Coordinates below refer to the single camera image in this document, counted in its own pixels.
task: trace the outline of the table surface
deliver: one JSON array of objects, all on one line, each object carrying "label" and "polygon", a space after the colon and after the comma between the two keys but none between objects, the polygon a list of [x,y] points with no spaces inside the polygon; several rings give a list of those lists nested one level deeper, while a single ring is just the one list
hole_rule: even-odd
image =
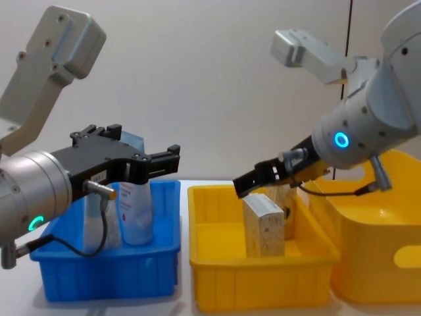
[{"label": "table surface", "polygon": [[[176,292],[169,298],[131,299],[131,300],[97,300],[73,303],[48,303],[45,300],[41,273],[38,264],[30,261],[29,256],[20,258],[13,270],[0,269],[0,312],[2,315],[14,316],[178,316],[202,315],[192,300],[191,270],[189,265],[189,227],[187,189],[190,186],[209,184],[231,184],[230,181],[181,181],[180,215],[182,217],[182,250],[180,252],[179,280]],[[37,238],[42,228],[33,231],[16,243],[23,244]],[[405,316],[421,315],[421,305],[367,306],[345,303],[331,295],[330,303],[325,307],[314,309],[267,309],[258,311],[232,312],[229,316],[360,316],[387,315]]]}]

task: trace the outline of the blue bin rim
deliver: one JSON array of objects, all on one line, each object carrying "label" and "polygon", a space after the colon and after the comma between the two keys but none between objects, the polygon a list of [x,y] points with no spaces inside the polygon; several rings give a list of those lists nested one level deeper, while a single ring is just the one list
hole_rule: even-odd
[{"label": "blue bin rim", "polygon": [[[92,260],[96,261],[98,259],[126,259],[128,257],[151,257],[151,256],[160,256],[160,255],[168,255],[178,253],[181,248],[180,243],[180,187],[181,183],[178,180],[151,180],[153,183],[175,183],[176,187],[174,189],[175,195],[174,204],[178,206],[178,216],[173,216],[172,226],[174,227],[173,236],[172,236],[172,245],[166,247],[156,247],[154,250],[144,252],[141,247],[132,247],[132,248],[124,248],[124,249],[110,249],[110,250],[103,250],[98,255],[92,258],[84,258],[80,257],[79,255],[75,254],[70,250],[64,251],[40,251],[35,250],[30,254],[30,258],[33,261],[62,261],[62,260]],[[55,225],[61,218],[58,217],[55,220],[51,221],[47,228],[43,231],[41,236],[46,236],[51,233],[54,229]]]}]

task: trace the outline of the small box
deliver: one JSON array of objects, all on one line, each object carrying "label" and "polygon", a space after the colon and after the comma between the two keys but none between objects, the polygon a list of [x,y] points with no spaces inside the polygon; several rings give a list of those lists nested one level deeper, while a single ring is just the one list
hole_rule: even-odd
[{"label": "small box", "polygon": [[284,211],[264,194],[250,194],[243,212],[247,256],[284,255]]},{"label": "small box", "polygon": [[276,203],[285,215],[285,240],[293,238],[294,235],[294,213],[297,207],[297,188],[284,186],[267,187],[266,195]]}]

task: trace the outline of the bottle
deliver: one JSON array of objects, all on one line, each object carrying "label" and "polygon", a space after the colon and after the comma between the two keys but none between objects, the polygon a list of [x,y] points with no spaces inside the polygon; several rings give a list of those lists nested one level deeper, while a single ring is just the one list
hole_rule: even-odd
[{"label": "bottle", "polygon": [[[101,196],[98,194],[89,194],[85,197],[85,214],[84,214],[84,251],[95,251],[103,237],[103,221],[101,218],[101,211],[99,209],[99,202]],[[116,202],[109,201],[107,210],[105,211],[107,219],[107,239],[105,241],[104,249],[121,248],[121,233],[118,224],[118,215],[116,209]]]},{"label": "bottle", "polygon": [[120,183],[120,216],[123,239],[131,245],[144,245],[153,239],[153,208],[149,182]]}]

